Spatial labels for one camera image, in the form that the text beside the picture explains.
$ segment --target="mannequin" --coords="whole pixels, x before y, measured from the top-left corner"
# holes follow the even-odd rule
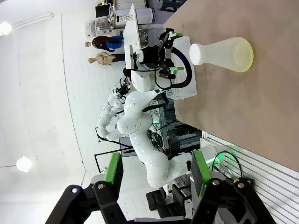
[[[121,48],[123,36],[97,36],[92,42],[85,42],[85,47],[94,46],[97,49],[114,52],[114,49]]]
[[[111,65],[112,62],[121,62],[124,60],[125,60],[125,55],[122,54],[110,55],[106,52],[101,52],[98,53],[95,58],[89,58],[88,62],[91,64],[97,61],[99,64]]]

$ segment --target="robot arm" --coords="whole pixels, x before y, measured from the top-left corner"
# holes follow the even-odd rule
[[[109,141],[118,139],[122,136],[122,134],[118,131],[118,129],[114,129],[112,131],[107,131],[106,127],[109,125],[117,124],[117,121],[123,116],[123,113],[114,117],[114,115],[121,111],[123,106],[120,101],[120,93],[113,92],[109,95],[108,101],[105,103],[103,107],[103,111],[100,115],[100,119],[98,121],[98,134],[102,138],[107,138]]]
[[[147,171],[149,185],[159,188],[169,181],[188,172],[187,161],[191,154],[181,154],[168,160],[150,142],[146,132],[152,126],[153,119],[143,108],[158,95],[159,91],[130,93],[125,102],[125,115],[117,122],[121,134],[129,134],[132,146]]]

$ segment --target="ceiling light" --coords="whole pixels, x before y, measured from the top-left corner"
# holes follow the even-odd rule
[[[21,158],[18,159],[16,165],[17,165],[17,168],[20,171],[23,171],[23,172],[27,173],[30,170],[31,166],[32,166],[32,162],[27,157],[22,156]]]
[[[0,36],[7,35],[11,31],[11,25],[4,21],[0,24]]]

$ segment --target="white cabinet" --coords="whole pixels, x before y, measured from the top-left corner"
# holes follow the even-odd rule
[[[135,8],[145,8],[145,0],[116,0],[115,7],[116,10],[131,8],[132,3],[134,3]]]

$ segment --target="white vase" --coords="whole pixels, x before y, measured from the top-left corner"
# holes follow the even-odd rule
[[[247,71],[253,62],[253,50],[250,43],[242,37],[234,37],[216,43],[192,44],[190,60],[199,65],[210,63],[237,72]]]

